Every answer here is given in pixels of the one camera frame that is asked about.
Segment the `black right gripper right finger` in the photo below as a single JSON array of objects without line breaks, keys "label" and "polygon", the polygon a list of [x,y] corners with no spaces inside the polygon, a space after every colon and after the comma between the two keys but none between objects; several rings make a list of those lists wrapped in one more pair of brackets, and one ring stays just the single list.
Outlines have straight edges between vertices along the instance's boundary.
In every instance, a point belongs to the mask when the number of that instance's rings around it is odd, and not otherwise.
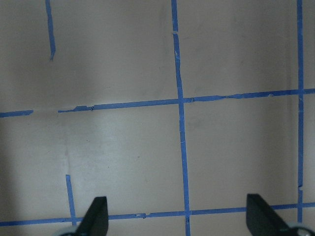
[{"label": "black right gripper right finger", "polygon": [[246,226],[252,236],[297,235],[259,194],[248,194],[246,203]]}]

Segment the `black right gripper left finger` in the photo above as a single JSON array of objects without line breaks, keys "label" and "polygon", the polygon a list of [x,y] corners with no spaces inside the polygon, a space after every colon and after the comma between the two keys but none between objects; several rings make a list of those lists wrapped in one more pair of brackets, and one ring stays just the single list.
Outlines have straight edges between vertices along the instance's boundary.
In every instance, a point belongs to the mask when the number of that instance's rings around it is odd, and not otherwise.
[{"label": "black right gripper left finger", "polygon": [[107,198],[95,197],[83,220],[76,229],[75,236],[106,236],[109,228]]}]

